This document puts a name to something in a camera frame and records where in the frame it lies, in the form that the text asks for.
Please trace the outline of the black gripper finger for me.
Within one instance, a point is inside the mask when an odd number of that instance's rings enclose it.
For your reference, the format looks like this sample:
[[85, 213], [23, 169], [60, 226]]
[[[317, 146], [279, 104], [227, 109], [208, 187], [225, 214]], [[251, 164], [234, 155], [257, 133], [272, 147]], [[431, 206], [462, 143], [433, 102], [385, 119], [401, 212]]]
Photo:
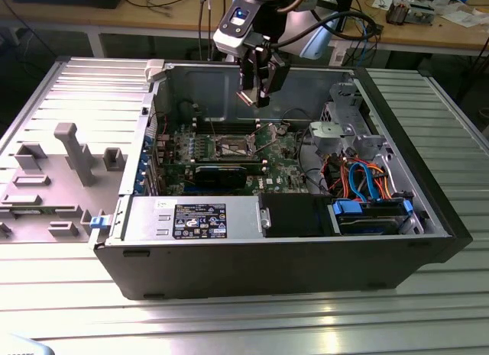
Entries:
[[289, 63], [274, 50], [254, 51], [254, 76], [256, 80], [256, 102], [258, 108], [269, 105], [270, 95], [282, 89]]
[[248, 49], [239, 60], [239, 89], [253, 92], [255, 90], [255, 49]]

